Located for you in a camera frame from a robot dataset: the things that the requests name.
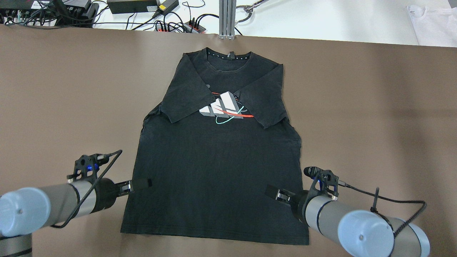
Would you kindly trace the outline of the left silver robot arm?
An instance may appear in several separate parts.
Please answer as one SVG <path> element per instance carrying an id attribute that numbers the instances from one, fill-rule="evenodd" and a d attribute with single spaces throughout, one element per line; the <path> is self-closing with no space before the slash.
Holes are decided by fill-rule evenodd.
<path id="1" fill-rule="evenodd" d="M 43 227 L 111 208 L 118 197 L 151 187 L 151 179 L 114 183 L 103 178 L 90 192 L 88 181 L 7 192 L 0 200 L 2 257 L 31 257 L 32 233 Z"/>

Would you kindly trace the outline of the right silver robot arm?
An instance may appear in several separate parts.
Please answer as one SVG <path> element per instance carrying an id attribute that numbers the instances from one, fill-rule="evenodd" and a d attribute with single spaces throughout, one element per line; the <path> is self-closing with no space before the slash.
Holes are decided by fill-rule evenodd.
<path id="1" fill-rule="evenodd" d="M 267 185 L 265 194 L 354 257 L 427 257 L 431 252 L 426 233 L 401 218 L 354 208 L 315 189 L 294 193 Z"/>

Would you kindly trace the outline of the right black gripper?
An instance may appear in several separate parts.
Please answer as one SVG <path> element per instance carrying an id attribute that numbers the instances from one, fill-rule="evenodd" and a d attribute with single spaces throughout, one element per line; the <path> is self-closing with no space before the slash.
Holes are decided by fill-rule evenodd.
<path id="1" fill-rule="evenodd" d="M 265 190 L 265 194 L 268 197 L 289 206 L 293 216 L 305 225 L 307 225 L 305 211 L 309 193 L 309 190 L 301 190 L 300 192 L 294 193 L 269 184 L 266 186 Z"/>

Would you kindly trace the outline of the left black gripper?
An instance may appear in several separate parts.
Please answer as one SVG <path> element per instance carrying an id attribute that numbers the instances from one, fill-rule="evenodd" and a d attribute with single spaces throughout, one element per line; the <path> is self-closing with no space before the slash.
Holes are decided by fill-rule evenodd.
<path id="1" fill-rule="evenodd" d="M 143 190 L 150 187 L 152 187 L 152 179 L 150 178 L 136 178 L 119 183 L 114 183 L 108 178 L 102 178 L 95 187 L 96 204 L 94 212 L 111 208 L 118 197 L 126 196 L 132 190 Z"/>

